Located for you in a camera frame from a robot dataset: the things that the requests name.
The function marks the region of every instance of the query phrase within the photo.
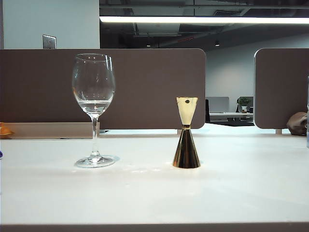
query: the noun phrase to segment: fluorescent light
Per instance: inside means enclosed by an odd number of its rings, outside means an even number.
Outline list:
[[[100,16],[104,23],[309,24],[309,18]]]

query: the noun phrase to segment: wall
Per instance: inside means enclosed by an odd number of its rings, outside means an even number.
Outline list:
[[[0,49],[3,49],[3,7],[0,0]]]
[[[309,48],[309,34],[206,51],[206,97],[230,97],[235,112],[239,96],[254,94],[254,54],[265,47]]]
[[[98,0],[3,0],[4,49],[100,48]]]

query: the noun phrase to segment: gold hourglass-shaped object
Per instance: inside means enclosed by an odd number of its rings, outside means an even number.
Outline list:
[[[191,134],[191,121],[197,106],[197,97],[177,97],[179,115],[183,129],[178,142],[173,166],[178,168],[197,168],[200,166],[197,150]]]

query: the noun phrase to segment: wall plate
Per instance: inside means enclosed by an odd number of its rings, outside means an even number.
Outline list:
[[[43,49],[56,49],[56,37],[43,35]]]

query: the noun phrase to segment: wine glass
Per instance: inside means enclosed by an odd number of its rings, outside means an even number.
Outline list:
[[[103,157],[97,147],[98,117],[109,107],[115,94],[112,58],[102,54],[78,54],[73,68],[72,90],[79,106],[91,117],[93,135],[90,156],[78,160],[75,165],[97,168],[113,164],[113,157]]]

